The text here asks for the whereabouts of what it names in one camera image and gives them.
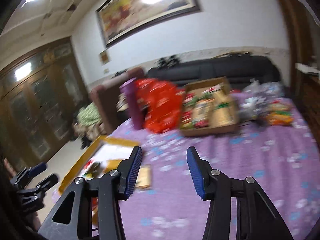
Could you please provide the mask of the purple floral tablecloth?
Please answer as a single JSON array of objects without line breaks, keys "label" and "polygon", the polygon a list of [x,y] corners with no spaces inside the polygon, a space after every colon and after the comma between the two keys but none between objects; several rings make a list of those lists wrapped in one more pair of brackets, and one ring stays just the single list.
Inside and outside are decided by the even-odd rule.
[{"label": "purple floral tablecloth", "polygon": [[71,183],[41,231],[47,239],[319,239],[319,152],[299,111],[293,124],[235,134],[113,133],[135,160]]}]

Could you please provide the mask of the black leather sofa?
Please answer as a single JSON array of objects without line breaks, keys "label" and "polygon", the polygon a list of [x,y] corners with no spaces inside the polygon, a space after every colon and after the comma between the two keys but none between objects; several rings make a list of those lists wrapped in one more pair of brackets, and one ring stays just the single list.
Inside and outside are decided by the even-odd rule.
[{"label": "black leather sofa", "polygon": [[226,77],[232,89],[243,89],[252,80],[260,83],[281,81],[278,68],[268,57],[248,53],[183,62],[170,68],[151,68],[146,76],[170,81],[178,87],[217,77]]}]

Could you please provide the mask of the white crumpled tissue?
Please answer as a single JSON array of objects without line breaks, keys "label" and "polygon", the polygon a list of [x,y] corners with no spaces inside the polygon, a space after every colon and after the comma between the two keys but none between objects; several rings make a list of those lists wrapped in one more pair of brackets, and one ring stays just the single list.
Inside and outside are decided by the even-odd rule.
[{"label": "white crumpled tissue", "polygon": [[238,116],[241,121],[254,121],[264,118],[273,100],[284,95],[281,82],[260,83],[253,80],[245,87],[238,98]]}]

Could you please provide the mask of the orange snack bars pile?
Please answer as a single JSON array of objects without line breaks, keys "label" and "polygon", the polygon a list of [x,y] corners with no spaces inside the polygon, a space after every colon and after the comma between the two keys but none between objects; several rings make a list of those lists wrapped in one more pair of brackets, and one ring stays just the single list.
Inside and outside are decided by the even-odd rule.
[{"label": "orange snack bars pile", "polygon": [[267,123],[271,126],[290,126],[294,121],[291,108],[287,103],[271,102],[267,107],[267,115],[265,117]]}]

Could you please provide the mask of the yellow shallow tray box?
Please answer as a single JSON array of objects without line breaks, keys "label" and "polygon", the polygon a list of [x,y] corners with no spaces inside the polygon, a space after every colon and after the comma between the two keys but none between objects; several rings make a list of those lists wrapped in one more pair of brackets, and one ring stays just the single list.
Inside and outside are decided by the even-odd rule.
[{"label": "yellow shallow tray box", "polygon": [[135,190],[142,160],[140,143],[101,135],[66,173],[57,191],[62,195],[77,177],[90,181],[117,170],[120,172],[119,199],[128,200]]}]

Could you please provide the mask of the tan biscuit packet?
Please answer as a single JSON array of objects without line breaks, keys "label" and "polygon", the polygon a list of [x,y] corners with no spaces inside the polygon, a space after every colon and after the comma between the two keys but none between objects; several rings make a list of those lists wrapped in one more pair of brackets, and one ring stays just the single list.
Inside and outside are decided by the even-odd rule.
[{"label": "tan biscuit packet", "polygon": [[138,173],[135,188],[139,190],[146,190],[151,187],[152,169],[151,165],[143,165]]}]

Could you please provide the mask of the framed wall painting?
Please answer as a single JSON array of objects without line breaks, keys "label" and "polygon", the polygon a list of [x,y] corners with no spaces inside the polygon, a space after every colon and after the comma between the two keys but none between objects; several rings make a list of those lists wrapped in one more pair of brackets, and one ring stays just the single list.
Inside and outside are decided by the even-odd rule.
[{"label": "framed wall painting", "polygon": [[151,25],[200,10],[198,0],[107,0],[96,13],[109,48]]}]

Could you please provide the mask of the brown cardboard snack box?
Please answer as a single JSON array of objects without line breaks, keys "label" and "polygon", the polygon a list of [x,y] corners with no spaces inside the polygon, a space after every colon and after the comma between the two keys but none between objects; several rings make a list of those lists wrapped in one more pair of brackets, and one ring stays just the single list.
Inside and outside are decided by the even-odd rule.
[{"label": "brown cardboard snack box", "polygon": [[231,133],[237,129],[238,107],[226,77],[192,82],[184,89],[179,129],[185,137]]}]

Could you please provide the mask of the purple thermos bottle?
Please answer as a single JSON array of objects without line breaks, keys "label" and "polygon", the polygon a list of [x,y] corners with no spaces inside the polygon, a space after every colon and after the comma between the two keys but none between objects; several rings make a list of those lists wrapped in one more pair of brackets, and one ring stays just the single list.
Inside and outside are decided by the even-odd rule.
[{"label": "purple thermos bottle", "polygon": [[131,78],[123,83],[120,86],[120,91],[125,95],[126,103],[128,105],[129,114],[131,116],[134,128],[136,130],[142,129],[144,119],[136,96],[136,78]]}]

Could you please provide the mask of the dark wooden cabinet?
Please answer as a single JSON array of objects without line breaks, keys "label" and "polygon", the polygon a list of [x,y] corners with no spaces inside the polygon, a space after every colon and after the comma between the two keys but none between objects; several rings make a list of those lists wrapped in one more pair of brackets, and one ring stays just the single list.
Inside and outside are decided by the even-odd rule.
[{"label": "dark wooden cabinet", "polygon": [[86,103],[70,37],[18,57],[1,70],[1,154],[17,171],[47,162],[72,138]]}]

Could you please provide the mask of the red plastic bag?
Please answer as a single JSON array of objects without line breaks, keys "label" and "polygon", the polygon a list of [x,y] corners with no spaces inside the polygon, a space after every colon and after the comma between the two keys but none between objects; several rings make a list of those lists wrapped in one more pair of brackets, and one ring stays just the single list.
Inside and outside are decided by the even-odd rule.
[{"label": "red plastic bag", "polygon": [[144,127],[153,133],[175,129],[181,117],[185,90],[170,81],[147,78],[135,82],[137,99],[147,107]]}]

